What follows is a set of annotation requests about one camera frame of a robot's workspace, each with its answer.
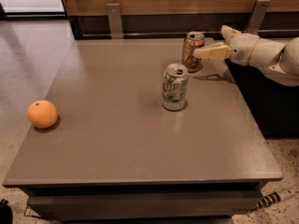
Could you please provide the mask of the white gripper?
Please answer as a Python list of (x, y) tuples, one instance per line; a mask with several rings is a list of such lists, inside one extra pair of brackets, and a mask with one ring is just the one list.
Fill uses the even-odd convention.
[(260, 37), (252, 34), (241, 34), (240, 31), (223, 25), (221, 27), (221, 34), (227, 44), (213, 44), (211, 46), (195, 49), (193, 56), (202, 60), (217, 60), (224, 61), (230, 56), (232, 63), (246, 66), (249, 64), (249, 56), (253, 50), (254, 45), (259, 41)]

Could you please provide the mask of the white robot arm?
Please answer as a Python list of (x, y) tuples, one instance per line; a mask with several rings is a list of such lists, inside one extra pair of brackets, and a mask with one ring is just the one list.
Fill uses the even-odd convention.
[(287, 44), (241, 33), (227, 25), (221, 27), (225, 42), (195, 49), (193, 56), (224, 61), (258, 69), (265, 77), (287, 87), (299, 86), (299, 37)]

